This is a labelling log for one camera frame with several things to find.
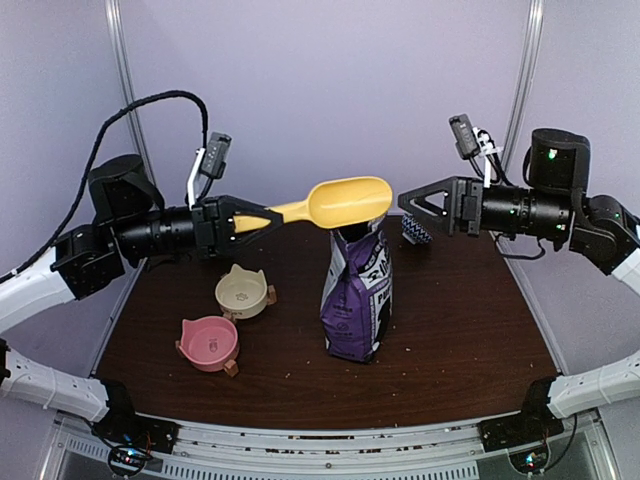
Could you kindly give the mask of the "cream cat-ear pet bowl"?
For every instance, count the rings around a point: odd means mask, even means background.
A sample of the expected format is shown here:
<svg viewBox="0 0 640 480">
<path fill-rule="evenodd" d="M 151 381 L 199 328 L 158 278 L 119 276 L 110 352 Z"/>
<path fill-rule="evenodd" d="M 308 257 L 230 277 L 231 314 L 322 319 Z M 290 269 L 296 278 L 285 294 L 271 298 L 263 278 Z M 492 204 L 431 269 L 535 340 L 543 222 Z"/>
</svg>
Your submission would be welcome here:
<svg viewBox="0 0 640 480">
<path fill-rule="evenodd" d="M 214 289 L 216 302 L 225 318 L 237 321 L 256 317 L 277 302 L 275 287 L 262 269 L 254 271 L 233 264 Z"/>
</svg>

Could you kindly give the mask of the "pink cat-ear pet bowl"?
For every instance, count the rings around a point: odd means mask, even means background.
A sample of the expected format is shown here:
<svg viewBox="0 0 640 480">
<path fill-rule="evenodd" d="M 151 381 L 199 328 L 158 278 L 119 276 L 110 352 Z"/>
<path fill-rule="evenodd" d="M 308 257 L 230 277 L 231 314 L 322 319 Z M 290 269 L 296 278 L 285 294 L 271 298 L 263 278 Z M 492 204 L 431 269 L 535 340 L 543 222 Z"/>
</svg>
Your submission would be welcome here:
<svg viewBox="0 0 640 480">
<path fill-rule="evenodd" d="M 181 337 L 175 347 L 178 354 L 199 371 L 223 371 L 231 378 L 239 374 L 239 334 L 235 324 L 225 317 L 183 319 Z"/>
</svg>

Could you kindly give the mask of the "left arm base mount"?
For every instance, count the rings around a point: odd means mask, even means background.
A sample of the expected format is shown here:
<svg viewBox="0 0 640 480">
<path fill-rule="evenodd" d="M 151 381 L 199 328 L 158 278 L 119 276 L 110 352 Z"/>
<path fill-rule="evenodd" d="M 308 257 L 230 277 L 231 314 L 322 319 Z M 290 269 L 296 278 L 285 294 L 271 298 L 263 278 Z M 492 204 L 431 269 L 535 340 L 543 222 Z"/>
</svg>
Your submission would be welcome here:
<svg viewBox="0 0 640 480">
<path fill-rule="evenodd" d="M 160 454 L 171 454 L 179 425 L 168 420 L 136 415 L 132 423 L 88 422 L 91 433 L 107 448 L 106 464 L 117 478 L 130 479 L 145 471 L 159 471 Z"/>
</svg>

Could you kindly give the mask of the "yellow plastic scoop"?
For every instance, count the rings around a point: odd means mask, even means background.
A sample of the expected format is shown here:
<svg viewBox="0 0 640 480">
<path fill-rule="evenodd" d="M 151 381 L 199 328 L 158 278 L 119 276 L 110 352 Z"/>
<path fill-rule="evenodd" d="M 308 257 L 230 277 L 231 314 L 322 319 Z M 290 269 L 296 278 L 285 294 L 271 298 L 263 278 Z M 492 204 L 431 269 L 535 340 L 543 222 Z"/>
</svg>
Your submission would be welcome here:
<svg viewBox="0 0 640 480">
<path fill-rule="evenodd" d="M 387 213 L 393 202 L 390 184 L 376 176 L 341 178 L 314 186 L 304 200 L 259 209 L 257 213 L 232 213 L 228 222 L 234 234 L 306 221 L 332 230 L 365 223 Z"/>
</svg>

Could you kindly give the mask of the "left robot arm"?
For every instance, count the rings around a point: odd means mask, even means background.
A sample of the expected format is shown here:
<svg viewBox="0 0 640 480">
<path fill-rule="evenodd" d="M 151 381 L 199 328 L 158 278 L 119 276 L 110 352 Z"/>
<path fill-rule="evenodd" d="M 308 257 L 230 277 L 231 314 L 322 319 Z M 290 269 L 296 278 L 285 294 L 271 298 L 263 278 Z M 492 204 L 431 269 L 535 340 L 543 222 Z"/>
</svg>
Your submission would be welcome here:
<svg viewBox="0 0 640 480">
<path fill-rule="evenodd" d="M 115 157 L 88 174 L 92 223 L 62 234 L 36 260 L 1 284 L 1 329 L 8 331 L 54 306 L 85 299 L 145 258 L 194 252 L 231 255 L 285 222 L 284 214 L 236 197 L 202 198 L 166 207 L 137 154 Z M 123 444 L 144 433 L 119 382 L 82 378 L 1 345 L 1 393 L 62 410 L 106 429 Z"/>
</svg>

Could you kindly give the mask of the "purple pet food bag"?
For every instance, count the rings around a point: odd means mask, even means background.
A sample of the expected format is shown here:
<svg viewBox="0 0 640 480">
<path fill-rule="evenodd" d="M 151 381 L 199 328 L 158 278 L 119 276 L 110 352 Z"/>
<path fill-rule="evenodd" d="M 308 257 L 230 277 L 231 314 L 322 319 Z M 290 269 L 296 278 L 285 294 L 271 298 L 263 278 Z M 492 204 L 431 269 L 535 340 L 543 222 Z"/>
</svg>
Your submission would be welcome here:
<svg viewBox="0 0 640 480">
<path fill-rule="evenodd" d="M 383 217 L 330 232 L 320 320 L 329 355 L 370 363 L 389 326 L 393 269 Z"/>
</svg>

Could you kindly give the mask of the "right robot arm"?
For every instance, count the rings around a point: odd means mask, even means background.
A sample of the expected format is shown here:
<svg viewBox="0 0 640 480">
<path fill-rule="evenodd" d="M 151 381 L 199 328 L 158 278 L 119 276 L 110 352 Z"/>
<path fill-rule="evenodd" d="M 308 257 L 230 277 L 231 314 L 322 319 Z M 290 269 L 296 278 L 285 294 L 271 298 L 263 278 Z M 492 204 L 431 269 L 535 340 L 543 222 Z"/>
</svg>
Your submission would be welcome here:
<svg viewBox="0 0 640 480">
<path fill-rule="evenodd" d="M 525 187 L 453 176 L 400 194 L 398 205 L 420 225 L 448 235 L 486 230 L 509 239 L 547 240 L 556 250 L 567 246 L 637 292 L 639 218 L 609 195 L 588 196 L 590 159 L 586 137 L 537 128 L 523 163 Z M 581 374 L 533 383 L 512 430 L 530 442 L 550 426 L 551 417 L 568 418 L 638 394 L 639 355 L 633 353 Z"/>
</svg>

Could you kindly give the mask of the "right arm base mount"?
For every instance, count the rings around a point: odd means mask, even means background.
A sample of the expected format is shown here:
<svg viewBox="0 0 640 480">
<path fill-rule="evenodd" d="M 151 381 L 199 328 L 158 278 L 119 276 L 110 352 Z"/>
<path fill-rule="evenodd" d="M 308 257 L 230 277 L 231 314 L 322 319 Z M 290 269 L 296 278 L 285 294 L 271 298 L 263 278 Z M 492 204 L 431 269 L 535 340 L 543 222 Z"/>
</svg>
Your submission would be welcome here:
<svg viewBox="0 0 640 480">
<path fill-rule="evenodd" d="M 506 450 L 511 467 L 519 474 L 542 474 L 551 465 L 549 440 L 564 432 L 561 420 L 533 415 L 513 415 L 483 420 L 478 432 L 486 453 Z"/>
</svg>

